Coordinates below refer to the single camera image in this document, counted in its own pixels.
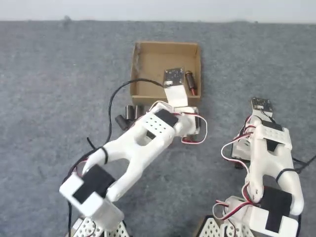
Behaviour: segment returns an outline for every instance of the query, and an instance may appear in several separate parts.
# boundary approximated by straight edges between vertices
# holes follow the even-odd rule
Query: cardboard box
[[[201,98],[201,59],[197,43],[142,41],[135,44],[131,79],[146,78],[163,84],[164,70],[184,68],[193,73],[197,95],[193,96],[185,87],[190,106],[196,106]],[[167,101],[163,88],[148,82],[130,85],[134,104],[151,105],[157,100]]]

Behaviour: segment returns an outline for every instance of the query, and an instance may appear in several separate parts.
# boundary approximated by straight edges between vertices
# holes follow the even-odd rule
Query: cylindrical battery
[[[186,80],[187,80],[187,84],[188,84],[189,90],[192,92],[193,95],[196,95],[197,85],[196,85],[196,83],[194,81],[193,73],[191,71],[186,71],[185,77],[186,77]]]
[[[125,118],[130,121],[135,119],[134,107],[132,105],[125,106]]]
[[[139,119],[144,114],[144,106],[136,105],[135,106],[135,119]]]
[[[127,131],[128,130],[128,121],[126,119],[124,119],[122,115],[117,116],[115,118],[115,121],[118,123],[119,127],[123,131]]]

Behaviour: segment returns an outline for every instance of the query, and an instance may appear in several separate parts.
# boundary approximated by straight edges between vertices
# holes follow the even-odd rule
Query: battery
[[[135,111],[132,105],[125,106],[125,118],[129,121],[132,121],[135,119]]]
[[[118,123],[119,127],[123,131],[127,131],[128,130],[128,121],[126,119],[124,119],[124,117],[122,115],[117,116],[115,118],[115,121]]]
[[[144,106],[136,105],[135,106],[135,119],[139,119],[143,115],[144,115]]]

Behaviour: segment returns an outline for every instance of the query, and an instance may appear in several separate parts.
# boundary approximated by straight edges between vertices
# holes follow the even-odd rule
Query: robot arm
[[[252,107],[252,115],[242,129],[249,136],[234,143],[232,150],[232,157],[250,161],[245,181],[249,184],[247,189],[252,203],[230,219],[268,236],[294,237],[298,223],[289,215],[302,213],[304,198],[293,166],[289,131],[272,119],[272,106],[268,100],[253,98]],[[265,187],[264,175],[274,177],[281,190]],[[228,198],[226,212],[234,210],[243,201],[237,197]]]
[[[124,218],[112,202],[119,200],[140,179],[145,168],[175,137],[193,134],[196,130],[194,115],[175,113],[173,108],[157,103],[121,137],[91,154],[83,168],[83,177],[72,174],[60,187],[60,193],[84,216],[111,231]],[[129,160],[129,166],[115,181],[101,166],[121,158]]]

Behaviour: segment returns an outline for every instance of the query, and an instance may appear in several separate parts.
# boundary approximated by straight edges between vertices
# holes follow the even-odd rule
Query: perforated metal base
[[[86,217],[84,220],[78,219],[73,226],[75,233],[73,237],[100,237],[103,233],[103,229],[96,226],[90,218]],[[112,232],[104,232],[105,237],[130,237],[125,224],[120,222],[118,227]]]
[[[204,224],[200,227],[197,237],[255,237],[251,230],[244,226],[236,226],[236,234],[234,236],[233,225],[226,221],[222,225],[218,226],[213,217],[209,217],[204,221]]]

